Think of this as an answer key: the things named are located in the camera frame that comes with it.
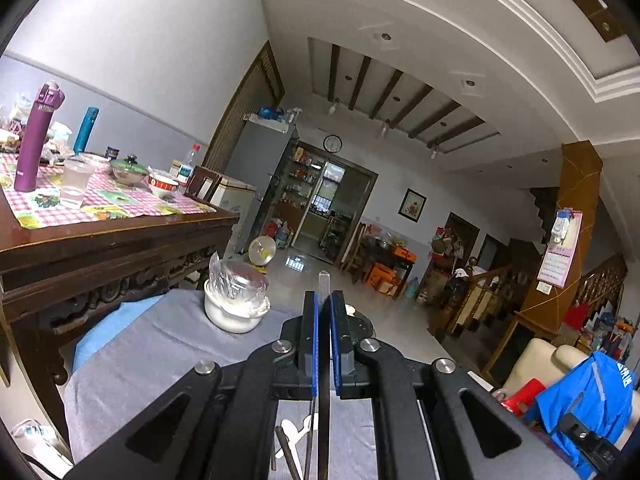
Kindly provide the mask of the metal chopstick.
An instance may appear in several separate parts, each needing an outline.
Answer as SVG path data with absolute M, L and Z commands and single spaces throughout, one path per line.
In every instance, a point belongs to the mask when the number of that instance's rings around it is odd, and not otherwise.
M 317 403 L 317 397 L 314 396 L 310 401 L 309 414 L 305 419 L 306 422 L 309 422 L 309 424 L 308 424 L 308 431 L 306 433 L 305 463 L 304 463 L 304 472 L 303 472 L 304 480 L 309 479 L 310 470 L 311 470 L 312 445 L 314 444 L 312 440 L 314 440 L 314 416 L 316 416 L 316 403 Z
M 329 477 L 330 452 L 330 390 L 331 390 L 331 275 L 319 273 L 319 379 L 318 379 L 318 479 Z
M 281 426 L 277 426 L 276 428 L 274 428 L 274 432 L 276 433 L 278 441 L 281 445 L 281 451 L 283 452 L 285 463 L 286 466 L 288 466 L 288 471 L 290 472 L 291 478 L 293 480 L 300 480 L 300 474 L 296 466 L 296 461 L 294 460 L 290 442 L 288 442 L 288 436 Z

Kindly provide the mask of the aluminium pot with lid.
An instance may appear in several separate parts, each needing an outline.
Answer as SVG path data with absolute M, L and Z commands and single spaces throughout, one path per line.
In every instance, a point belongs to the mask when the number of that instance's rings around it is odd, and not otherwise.
M 362 331 L 365 337 L 375 336 L 375 329 L 373 327 L 373 324 L 370 318 L 368 318 L 367 315 L 364 315 L 363 313 L 358 311 L 351 304 L 346 304 L 345 309 L 346 309 L 347 315 L 350 318 L 352 318 L 353 320 L 357 320 L 362 325 Z

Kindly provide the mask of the blue jacket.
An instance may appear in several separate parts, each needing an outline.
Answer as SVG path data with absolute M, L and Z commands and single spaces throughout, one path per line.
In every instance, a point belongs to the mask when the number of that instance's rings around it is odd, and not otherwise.
M 576 445 L 560 433 L 561 418 L 572 413 L 597 436 L 616 443 L 631 419 L 633 394 L 634 374 L 622 363 L 597 351 L 539 393 L 524 420 L 539 422 L 579 478 L 588 479 L 594 469 Z

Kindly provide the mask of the white pot with plastic bag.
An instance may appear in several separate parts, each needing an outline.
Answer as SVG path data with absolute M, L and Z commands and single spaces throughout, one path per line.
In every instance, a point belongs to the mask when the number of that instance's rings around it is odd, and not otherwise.
M 270 310 L 268 287 L 265 274 L 243 261 L 221 259 L 215 252 L 204 284 L 205 314 L 225 332 L 249 333 Z

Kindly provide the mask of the small white fan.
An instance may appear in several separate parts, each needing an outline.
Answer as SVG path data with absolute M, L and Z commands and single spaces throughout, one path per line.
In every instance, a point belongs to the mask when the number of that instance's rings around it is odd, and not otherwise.
M 276 241 L 267 235 L 256 237 L 247 249 L 248 260 L 261 274 L 267 273 L 267 266 L 277 253 Z

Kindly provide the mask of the dark dining table background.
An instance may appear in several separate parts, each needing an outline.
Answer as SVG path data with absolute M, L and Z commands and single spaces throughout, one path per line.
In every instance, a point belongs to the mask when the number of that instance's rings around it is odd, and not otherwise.
M 416 255 L 402 245 L 387 243 L 375 236 L 363 236 L 352 248 L 342 270 L 376 292 L 393 300 L 404 291 L 416 264 Z

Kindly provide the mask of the red children chair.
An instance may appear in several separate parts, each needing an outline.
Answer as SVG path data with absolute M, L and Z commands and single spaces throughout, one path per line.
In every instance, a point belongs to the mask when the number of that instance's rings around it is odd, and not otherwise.
M 536 396 L 539 396 L 544 390 L 546 390 L 546 386 L 538 379 L 532 378 L 512 394 L 501 388 L 494 390 L 491 395 L 507 411 L 516 417 L 522 417 L 534 405 Z

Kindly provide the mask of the beige sofa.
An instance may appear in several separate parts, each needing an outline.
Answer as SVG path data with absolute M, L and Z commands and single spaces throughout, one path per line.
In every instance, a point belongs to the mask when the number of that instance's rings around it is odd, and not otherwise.
M 568 344 L 555 347 L 550 342 L 533 338 L 514 364 L 501 390 L 512 396 L 532 378 L 549 387 L 587 358 L 588 354 Z

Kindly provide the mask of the white chest freezer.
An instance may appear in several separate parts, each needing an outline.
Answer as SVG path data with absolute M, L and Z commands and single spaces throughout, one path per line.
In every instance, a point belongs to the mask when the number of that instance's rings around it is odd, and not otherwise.
M 210 203 L 223 210 L 232 212 L 239 217 L 238 222 L 232 226 L 231 237 L 224 250 L 224 258 L 229 258 L 238 247 L 244 222 L 248 217 L 250 206 L 255 197 L 255 188 L 240 180 L 223 176 L 216 187 Z

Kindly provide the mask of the grey table cloth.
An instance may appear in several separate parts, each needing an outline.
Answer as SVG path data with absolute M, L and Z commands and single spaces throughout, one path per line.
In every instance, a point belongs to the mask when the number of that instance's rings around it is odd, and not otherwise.
M 172 290 L 74 371 L 65 390 L 74 479 L 265 479 L 283 456 L 274 428 L 300 426 L 303 307 L 271 308 L 249 333 L 207 318 L 199 292 Z M 378 476 L 367 393 L 330 390 L 328 479 Z

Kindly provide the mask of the grey refrigerator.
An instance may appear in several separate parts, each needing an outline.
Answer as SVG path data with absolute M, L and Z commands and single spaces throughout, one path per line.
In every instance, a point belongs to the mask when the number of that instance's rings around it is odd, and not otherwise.
M 278 122 L 255 113 L 245 115 L 245 125 L 226 167 L 226 175 L 255 189 L 234 252 L 246 252 L 262 232 L 284 176 L 288 158 L 298 140 L 294 122 Z

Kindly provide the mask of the clear plastic water bottle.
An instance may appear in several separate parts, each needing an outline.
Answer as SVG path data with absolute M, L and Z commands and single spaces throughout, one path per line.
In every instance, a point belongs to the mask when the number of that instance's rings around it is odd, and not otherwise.
M 186 154 L 186 157 L 180 164 L 177 174 L 177 180 L 179 183 L 179 192 L 181 194 L 186 192 L 186 186 L 188 185 L 189 179 L 194 169 L 194 159 L 196 159 L 196 156 L 198 156 L 200 148 L 200 144 L 193 144 L 190 148 L 189 153 Z

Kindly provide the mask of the red white bowl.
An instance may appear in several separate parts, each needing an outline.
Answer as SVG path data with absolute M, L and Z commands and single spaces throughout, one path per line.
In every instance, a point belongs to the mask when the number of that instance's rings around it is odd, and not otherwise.
M 174 194 L 179 187 L 179 183 L 170 174 L 153 169 L 149 170 L 148 185 L 152 194 L 160 200 Z

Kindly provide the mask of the glass lidded bowl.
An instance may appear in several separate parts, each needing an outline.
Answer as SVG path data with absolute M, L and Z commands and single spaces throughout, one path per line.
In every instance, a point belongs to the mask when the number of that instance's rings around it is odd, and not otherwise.
M 115 180 L 123 185 L 134 186 L 149 175 L 149 171 L 138 163 L 136 155 L 113 159 L 110 166 Z

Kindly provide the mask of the checkered sideboard cloth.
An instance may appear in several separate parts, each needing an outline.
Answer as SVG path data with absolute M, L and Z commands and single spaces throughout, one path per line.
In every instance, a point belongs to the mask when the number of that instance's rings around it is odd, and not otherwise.
M 21 193 L 13 187 L 16 163 L 15 155 L 1 156 L 1 188 L 13 217 L 28 230 L 134 217 L 204 214 L 215 210 L 180 194 L 161 200 L 144 183 L 126 186 L 106 174 L 95 174 L 90 178 L 81 206 L 74 208 L 60 201 L 62 168 L 41 167 L 35 191 Z

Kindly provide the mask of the dark carved wooden sideboard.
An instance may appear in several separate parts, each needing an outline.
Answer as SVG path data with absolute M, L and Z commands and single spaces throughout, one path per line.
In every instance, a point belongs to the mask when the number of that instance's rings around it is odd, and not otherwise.
M 61 348 L 124 302 L 204 271 L 237 221 L 216 208 L 26 230 L 1 204 L 1 335 L 61 439 L 68 438 Z

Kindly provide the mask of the clear plastic container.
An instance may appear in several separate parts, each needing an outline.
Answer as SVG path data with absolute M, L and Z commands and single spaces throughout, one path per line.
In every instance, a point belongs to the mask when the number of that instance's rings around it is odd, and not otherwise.
M 94 168 L 79 159 L 66 159 L 62 174 L 60 201 L 63 205 L 80 208 L 84 202 Z

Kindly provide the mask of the teal water bottle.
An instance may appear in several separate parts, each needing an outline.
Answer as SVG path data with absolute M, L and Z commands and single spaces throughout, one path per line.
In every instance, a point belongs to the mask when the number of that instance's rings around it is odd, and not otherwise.
M 83 153 L 86 150 L 90 134 L 96 124 L 96 118 L 98 118 L 98 115 L 99 109 L 97 107 L 87 108 L 74 142 L 73 151 L 75 154 Z

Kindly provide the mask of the purple water bottle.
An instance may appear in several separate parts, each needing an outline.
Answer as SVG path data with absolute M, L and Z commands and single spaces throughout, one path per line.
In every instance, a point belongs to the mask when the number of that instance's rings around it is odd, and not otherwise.
M 14 190 L 28 193 L 36 188 L 38 168 L 43 145 L 53 113 L 65 100 L 65 94 L 55 81 L 44 84 L 37 94 L 21 143 L 14 177 Z

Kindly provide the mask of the framed wall picture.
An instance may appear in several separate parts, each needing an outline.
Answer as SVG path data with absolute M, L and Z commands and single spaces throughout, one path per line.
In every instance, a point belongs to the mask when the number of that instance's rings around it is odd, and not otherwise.
M 427 198 L 424 195 L 408 188 L 400 204 L 398 214 L 408 220 L 418 222 L 426 201 Z

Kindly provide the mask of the round wall clock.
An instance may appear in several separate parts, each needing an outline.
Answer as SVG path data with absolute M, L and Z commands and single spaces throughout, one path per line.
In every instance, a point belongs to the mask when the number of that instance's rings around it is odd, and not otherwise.
M 322 146 L 328 153 L 337 154 L 343 147 L 343 141 L 336 134 L 329 134 L 323 139 Z

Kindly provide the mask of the wall calendar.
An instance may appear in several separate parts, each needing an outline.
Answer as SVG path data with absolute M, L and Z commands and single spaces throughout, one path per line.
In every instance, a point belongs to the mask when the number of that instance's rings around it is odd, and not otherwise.
M 559 210 L 552 224 L 550 240 L 538 271 L 537 280 L 563 288 L 570 273 L 582 226 L 582 212 Z

